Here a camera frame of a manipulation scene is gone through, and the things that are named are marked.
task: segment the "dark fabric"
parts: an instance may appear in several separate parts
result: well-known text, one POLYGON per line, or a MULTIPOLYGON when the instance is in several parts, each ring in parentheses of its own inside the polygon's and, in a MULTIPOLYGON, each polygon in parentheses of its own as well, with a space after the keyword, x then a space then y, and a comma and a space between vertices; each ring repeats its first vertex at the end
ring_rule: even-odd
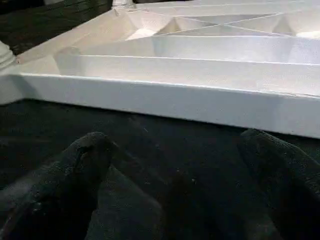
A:
POLYGON ((239 150, 283 237, 319 239, 320 164, 298 147, 257 130, 242 134, 239 150))
MULTIPOLYGON (((277 134, 303 153, 261 132, 260 138, 241 135, 241 128, 30 100, 0 106, 0 121, 3 187, 85 133, 103 132, 115 143, 113 167, 99 189, 86 239, 304 239, 291 238, 295 233, 316 239, 309 235, 318 224, 316 214, 310 229, 291 219, 287 223, 295 225, 288 227, 282 218, 306 220, 302 210, 317 209, 312 196, 318 185, 309 184, 317 179, 318 164, 311 161, 319 159, 316 139, 277 134), (256 146, 265 150, 257 155, 256 146), (266 190, 255 174, 260 168, 250 165, 286 159, 284 152, 304 166, 299 166, 303 171, 297 179, 301 173, 312 176, 307 185, 300 181, 302 187, 296 189, 301 198, 290 202, 289 215, 282 214, 285 208, 278 203, 283 196, 272 190, 273 180, 282 191, 288 186, 287 174, 294 174, 292 179, 296 171, 287 173, 288 167, 279 163, 275 169, 281 173, 283 168, 281 177, 273 175, 273 167, 263 167, 262 179, 271 178, 266 181, 271 190, 266 190), (307 205, 293 212, 297 201, 307 205)), ((0 205, 15 195, 19 191, 0 194, 0 205)))
POLYGON ((0 239, 84 239, 113 149, 107 136, 89 133, 42 166, 39 177, 29 175, 10 186, 8 191, 22 189, 25 194, 9 209, 0 239))

